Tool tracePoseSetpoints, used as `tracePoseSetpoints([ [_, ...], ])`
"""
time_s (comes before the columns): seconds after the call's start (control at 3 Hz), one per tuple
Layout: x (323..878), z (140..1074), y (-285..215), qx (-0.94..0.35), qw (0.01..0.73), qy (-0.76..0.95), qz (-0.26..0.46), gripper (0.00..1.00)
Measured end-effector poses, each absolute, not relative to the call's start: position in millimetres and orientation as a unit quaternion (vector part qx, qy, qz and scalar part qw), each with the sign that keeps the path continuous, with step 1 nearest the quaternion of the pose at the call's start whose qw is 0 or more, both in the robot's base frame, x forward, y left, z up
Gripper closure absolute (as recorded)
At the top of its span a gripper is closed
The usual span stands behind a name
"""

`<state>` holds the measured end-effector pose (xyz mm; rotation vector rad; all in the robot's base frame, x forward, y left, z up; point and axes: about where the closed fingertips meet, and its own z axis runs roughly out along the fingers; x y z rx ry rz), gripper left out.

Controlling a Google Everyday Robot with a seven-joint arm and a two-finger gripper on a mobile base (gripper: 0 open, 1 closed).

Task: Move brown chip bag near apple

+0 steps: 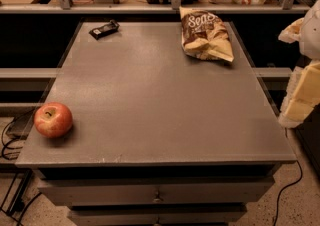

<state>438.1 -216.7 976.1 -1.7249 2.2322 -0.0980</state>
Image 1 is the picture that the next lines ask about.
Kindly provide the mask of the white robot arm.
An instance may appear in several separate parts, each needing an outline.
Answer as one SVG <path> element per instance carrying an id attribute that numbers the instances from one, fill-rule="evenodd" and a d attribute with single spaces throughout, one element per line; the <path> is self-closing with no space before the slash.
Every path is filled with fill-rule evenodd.
<path id="1" fill-rule="evenodd" d="M 307 66 L 296 66 L 291 73 L 278 121 L 295 128 L 320 104 L 320 1 L 303 18 L 294 21 L 278 36 L 286 43 L 299 43 L 299 51 L 310 59 Z"/>

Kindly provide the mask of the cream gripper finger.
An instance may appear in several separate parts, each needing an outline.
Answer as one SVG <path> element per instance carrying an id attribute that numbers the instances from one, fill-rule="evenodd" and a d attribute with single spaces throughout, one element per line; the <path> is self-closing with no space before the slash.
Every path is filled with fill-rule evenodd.
<path id="1" fill-rule="evenodd" d="M 293 42 L 299 42 L 301 35 L 300 30 L 303 23 L 303 18 L 299 18 L 298 20 L 291 23 L 289 26 L 287 26 L 284 30 L 281 31 L 281 33 L 278 36 L 278 39 L 285 43 L 293 43 Z"/>
<path id="2" fill-rule="evenodd" d="M 291 73 L 278 122 L 282 127 L 300 125 L 320 104 L 320 61 L 304 68 L 296 66 Z"/>

